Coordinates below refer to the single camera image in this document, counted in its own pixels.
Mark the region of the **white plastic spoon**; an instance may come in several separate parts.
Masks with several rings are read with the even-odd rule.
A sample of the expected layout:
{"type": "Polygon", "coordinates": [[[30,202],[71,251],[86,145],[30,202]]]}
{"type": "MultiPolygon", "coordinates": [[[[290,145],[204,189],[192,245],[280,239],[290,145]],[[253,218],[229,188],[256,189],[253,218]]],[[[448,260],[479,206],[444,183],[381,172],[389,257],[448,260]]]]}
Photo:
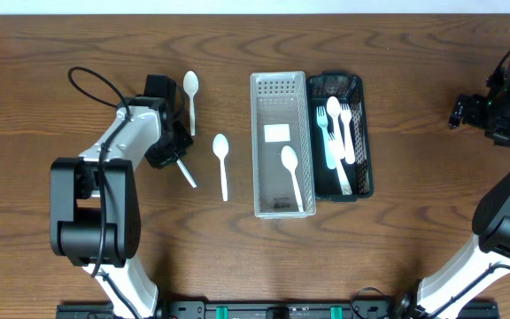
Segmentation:
{"type": "Polygon", "coordinates": [[[186,167],[186,165],[184,164],[184,162],[181,159],[178,159],[176,161],[176,164],[178,165],[179,169],[181,170],[182,174],[184,175],[184,177],[186,178],[188,183],[191,185],[191,187],[196,188],[197,182],[196,182],[195,178],[193,177],[193,175],[188,170],[188,168],[186,167]]]}
{"type": "Polygon", "coordinates": [[[336,97],[329,97],[327,101],[327,113],[333,121],[333,130],[336,139],[336,146],[339,153],[344,158],[344,143],[339,124],[339,116],[341,113],[341,106],[336,97]]]}
{"type": "Polygon", "coordinates": [[[223,134],[218,134],[213,139],[212,150],[220,160],[220,182],[222,199],[228,201],[228,180],[225,166],[225,158],[229,152],[229,144],[227,138],[223,134]]]}
{"type": "Polygon", "coordinates": [[[299,212],[303,212],[304,206],[303,206],[302,196],[300,193],[300,188],[298,185],[298,179],[296,177],[296,168],[298,166],[298,156],[291,146],[285,145],[285,146],[283,146],[282,151],[281,151],[281,160],[282,160],[282,164],[284,165],[284,167],[286,169],[289,170],[290,175],[291,175],[295,199],[297,201],[297,209],[299,212]]]}
{"type": "Polygon", "coordinates": [[[190,134],[196,134],[195,95],[199,90],[199,80],[193,71],[188,71],[183,78],[183,89],[189,97],[190,134]]]}

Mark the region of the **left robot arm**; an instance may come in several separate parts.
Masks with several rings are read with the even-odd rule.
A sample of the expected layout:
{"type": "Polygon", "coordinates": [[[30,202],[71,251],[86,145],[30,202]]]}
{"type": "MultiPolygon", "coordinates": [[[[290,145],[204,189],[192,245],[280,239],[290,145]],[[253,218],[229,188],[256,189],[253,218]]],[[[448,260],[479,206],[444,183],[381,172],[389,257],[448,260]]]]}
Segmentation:
{"type": "Polygon", "coordinates": [[[137,254],[141,215],[135,170],[175,142],[172,97],[129,97],[110,127],[76,157],[50,168],[50,245],[94,277],[120,318],[154,318],[158,287],[137,254]]]}

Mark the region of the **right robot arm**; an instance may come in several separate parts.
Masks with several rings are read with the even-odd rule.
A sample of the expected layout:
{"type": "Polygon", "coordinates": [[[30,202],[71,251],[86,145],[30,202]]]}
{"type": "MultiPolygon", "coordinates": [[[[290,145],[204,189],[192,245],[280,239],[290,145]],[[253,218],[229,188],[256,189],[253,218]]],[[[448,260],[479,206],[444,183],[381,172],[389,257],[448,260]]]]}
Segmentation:
{"type": "MultiPolygon", "coordinates": [[[[494,144],[510,147],[510,50],[487,78],[486,96],[460,95],[450,115],[483,130],[494,144]]],[[[472,235],[448,262],[406,292],[391,318],[457,318],[480,292],[510,274],[510,172],[479,202],[472,235]]]]}

